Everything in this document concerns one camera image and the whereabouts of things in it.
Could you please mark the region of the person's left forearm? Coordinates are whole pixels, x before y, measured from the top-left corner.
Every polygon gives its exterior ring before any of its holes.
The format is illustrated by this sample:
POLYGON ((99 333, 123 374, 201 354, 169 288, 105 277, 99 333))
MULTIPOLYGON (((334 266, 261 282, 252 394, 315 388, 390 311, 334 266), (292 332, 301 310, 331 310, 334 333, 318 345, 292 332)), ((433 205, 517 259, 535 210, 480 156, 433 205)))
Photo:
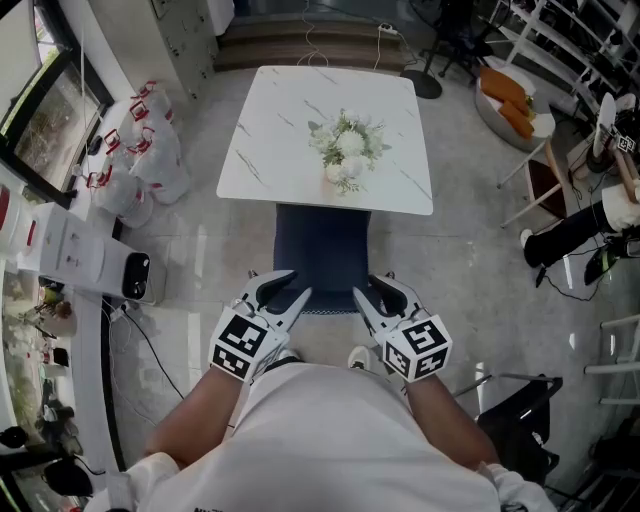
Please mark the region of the person's left forearm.
POLYGON ((164 453, 185 468, 223 441, 244 383, 212 366, 158 424, 145 455, 164 453))

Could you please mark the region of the white tall appliance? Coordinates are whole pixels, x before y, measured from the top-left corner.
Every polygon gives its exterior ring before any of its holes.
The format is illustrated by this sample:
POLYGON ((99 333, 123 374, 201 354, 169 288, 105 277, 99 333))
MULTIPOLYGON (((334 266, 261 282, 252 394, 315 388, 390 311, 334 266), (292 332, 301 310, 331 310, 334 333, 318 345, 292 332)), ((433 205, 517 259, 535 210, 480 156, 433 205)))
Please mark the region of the white tall appliance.
POLYGON ((234 0, 207 0, 215 36, 223 35, 233 20, 234 0))

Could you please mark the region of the large water bottle red label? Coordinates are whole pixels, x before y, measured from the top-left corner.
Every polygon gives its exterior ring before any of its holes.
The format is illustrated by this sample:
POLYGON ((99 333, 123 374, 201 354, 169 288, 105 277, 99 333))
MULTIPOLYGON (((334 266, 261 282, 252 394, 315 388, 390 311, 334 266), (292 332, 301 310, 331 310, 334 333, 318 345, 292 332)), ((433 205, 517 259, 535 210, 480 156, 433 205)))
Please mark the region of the large water bottle red label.
POLYGON ((16 261, 31 251, 36 228, 34 206, 18 179, 0 163, 0 258, 16 261))

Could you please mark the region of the dark blue chair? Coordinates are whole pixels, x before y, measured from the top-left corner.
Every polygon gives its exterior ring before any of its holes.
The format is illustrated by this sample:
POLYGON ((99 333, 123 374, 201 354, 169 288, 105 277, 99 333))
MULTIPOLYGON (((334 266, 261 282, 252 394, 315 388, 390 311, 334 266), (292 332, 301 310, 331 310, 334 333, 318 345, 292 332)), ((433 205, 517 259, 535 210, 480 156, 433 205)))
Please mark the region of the dark blue chair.
POLYGON ((307 288, 303 311, 315 315, 354 314, 352 289, 368 288, 368 227, 363 210, 278 204, 273 268, 297 277, 269 303, 283 312, 307 288))

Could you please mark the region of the white water dispenser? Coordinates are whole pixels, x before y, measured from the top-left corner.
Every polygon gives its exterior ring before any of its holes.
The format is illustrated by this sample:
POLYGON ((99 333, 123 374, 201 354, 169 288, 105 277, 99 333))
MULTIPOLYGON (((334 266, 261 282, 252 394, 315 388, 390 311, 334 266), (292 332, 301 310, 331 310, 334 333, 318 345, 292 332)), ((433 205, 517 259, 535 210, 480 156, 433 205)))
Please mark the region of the white water dispenser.
POLYGON ((33 209, 31 245, 17 256, 17 267, 86 291, 156 305, 163 301, 166 266, 135 250, 55 203, 33 209))

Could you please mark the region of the small orange cushion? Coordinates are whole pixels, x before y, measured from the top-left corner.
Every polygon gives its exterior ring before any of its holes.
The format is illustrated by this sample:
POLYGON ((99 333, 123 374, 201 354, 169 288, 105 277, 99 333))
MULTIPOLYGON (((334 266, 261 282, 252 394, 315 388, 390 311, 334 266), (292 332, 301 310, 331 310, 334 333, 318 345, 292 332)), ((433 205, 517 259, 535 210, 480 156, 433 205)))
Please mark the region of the small orange cushion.
POLYGON ((523 139, 532 138, 534 128, 528 117, 524 115, 511 102, 505 101, 499 109, 499 113, 507 120, 513 130, 523 139))

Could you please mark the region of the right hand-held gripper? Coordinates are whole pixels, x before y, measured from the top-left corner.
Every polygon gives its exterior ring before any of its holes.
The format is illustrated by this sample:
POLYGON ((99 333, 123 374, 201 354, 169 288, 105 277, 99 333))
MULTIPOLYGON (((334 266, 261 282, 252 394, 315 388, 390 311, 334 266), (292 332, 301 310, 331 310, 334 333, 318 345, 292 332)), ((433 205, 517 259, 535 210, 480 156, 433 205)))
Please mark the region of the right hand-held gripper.
POLYGON ((368 276, 370 287, 352 289, 355 306, 381 348, 381 362, 406 383, 435 375, 448 363, 453 340, 439 315, 419 309, 419 297, 395 275, 368 276), (387 317, 397 318, 388 326, 387 317))

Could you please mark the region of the dark wooden step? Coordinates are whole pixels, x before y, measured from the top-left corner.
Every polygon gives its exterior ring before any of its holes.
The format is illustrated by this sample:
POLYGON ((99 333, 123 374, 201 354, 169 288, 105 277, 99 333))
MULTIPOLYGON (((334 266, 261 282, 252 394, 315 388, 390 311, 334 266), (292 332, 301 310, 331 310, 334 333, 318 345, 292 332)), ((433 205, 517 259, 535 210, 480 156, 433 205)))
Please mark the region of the dark wooden step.
POLYGON ((404 43, 371 23, 312 20, 268 21, 230 26, 213 59, 217 72, 266 65, 352 67, 399 72, 404 43))

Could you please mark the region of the white curved counter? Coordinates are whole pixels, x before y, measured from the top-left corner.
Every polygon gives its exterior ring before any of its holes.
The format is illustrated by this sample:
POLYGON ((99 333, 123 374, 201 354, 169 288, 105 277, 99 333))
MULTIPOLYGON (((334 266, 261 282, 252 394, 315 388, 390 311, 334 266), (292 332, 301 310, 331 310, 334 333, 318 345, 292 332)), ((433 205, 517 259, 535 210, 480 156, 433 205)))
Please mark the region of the white curved counter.
MULTIPOLYGON (((0 263, 0 430, 18 424, 6 372, 2 338, 2 307, 5 271, 0 263)), ((79 442, 85 461, 96 470, 115 472, 125 466, 113 408, 109 320, 106 304, 95 293, 76 292, 72 305, 79 308, 77 330, 70 341, 69 379, 72 407, 79 426, 79 442)), ((21 469, 33 469, 51 461, 47 451, 0 446, 0 512, 32 512, 15 478, 21 469)))

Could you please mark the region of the round basket with orange cushions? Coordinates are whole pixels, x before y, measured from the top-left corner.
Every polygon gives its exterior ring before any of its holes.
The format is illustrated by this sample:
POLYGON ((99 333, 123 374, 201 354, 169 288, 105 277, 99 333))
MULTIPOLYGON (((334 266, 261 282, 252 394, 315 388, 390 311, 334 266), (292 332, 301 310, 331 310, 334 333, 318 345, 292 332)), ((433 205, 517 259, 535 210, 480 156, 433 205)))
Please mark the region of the round basket with orange cushions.
POLYGON ((525 140, 513 130, 507 120, 499 113, 499 109, 504 102, 486 96, 480 88, 479 78, 476 82, 475 93, 478 113, 485 123, 503 140, 522 151, 531 151, 546 138, 551 137, 555 130, 556 123, 549 104, 537 91, 530 79, 515 68, 506 66, 494 70, 507 75, 525 89, 529 108, 527 111, 521 112, 528 117, 534 128, 532 138, 525 140))

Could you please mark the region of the beige bag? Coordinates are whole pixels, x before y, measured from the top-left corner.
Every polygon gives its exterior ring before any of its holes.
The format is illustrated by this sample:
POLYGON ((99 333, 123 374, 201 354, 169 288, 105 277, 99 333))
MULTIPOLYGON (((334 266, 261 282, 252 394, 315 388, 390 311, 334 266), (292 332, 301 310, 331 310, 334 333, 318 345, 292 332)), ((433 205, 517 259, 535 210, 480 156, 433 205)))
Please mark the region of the beige bag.
POLYGON ((71 303, 66 300, 37 306, 31 323, 50 338, 71 338, 77 330, 75 313, 71 303))

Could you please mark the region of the person's left white shoe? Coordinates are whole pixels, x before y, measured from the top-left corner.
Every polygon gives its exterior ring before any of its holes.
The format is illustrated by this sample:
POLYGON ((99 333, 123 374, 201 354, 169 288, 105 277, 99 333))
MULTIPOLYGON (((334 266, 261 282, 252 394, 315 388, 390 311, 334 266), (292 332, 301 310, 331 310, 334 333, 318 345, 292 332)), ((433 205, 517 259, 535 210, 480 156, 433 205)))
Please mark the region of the person's left white shoe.
POLYGON ((301 363, 301 362, 302 362, 302 359, 295 350, 285 348, 278 354, 274 362, 269 365, 269 367, 267 368, 267 371, 274 370, 286 364, 301 363))

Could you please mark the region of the black folding chair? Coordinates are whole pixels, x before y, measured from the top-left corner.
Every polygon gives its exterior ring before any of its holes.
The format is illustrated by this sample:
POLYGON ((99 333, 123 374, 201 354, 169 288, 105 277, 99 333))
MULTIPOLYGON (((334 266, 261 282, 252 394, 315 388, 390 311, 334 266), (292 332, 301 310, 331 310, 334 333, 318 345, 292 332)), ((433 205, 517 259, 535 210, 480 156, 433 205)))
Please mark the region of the black folding chair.
POLYGON ((496 379, 524 381, 526 385, 499 404, 481 413, 480 428, 491 439, 501 464, 524 479, 544 485, 560 457, 547 450, 550 437, 551 398, 563 387, 561 377, 544 374, 498 373, 483 376, 453 393, 458 398, 496 379))

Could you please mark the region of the black pedestal fan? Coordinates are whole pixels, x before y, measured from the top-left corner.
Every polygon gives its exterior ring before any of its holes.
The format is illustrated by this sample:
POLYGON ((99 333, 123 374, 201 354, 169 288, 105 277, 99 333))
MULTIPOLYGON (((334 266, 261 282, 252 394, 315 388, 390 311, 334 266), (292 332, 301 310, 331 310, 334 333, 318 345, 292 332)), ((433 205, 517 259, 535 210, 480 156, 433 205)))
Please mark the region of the black pedestal fan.
POLYGON ((424 58, 423 70, 405 69, 401 77, 412 82, 418 98, 437 99, 442 95, 442 86, 432 73, 431 65, 441 42, 443 0, 408 0, 408 3, 418 19, 432 29, 433 41, 428 49, 420 53, 424 58))

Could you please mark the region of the white flower bouquet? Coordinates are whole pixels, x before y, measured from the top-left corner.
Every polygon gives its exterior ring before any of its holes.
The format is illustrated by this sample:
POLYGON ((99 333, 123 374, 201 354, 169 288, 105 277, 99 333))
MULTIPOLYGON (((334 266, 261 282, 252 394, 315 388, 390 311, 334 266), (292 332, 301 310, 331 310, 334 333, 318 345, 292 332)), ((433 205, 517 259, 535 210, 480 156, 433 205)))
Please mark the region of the white flower bouquet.
POLYGON ((384 123, 352 110, 341 109, 324 123, 309 121, 308 127, 309 146, 319 154, 324 177, 339 196, 365 190, 363 176, 391 149, 384 123))

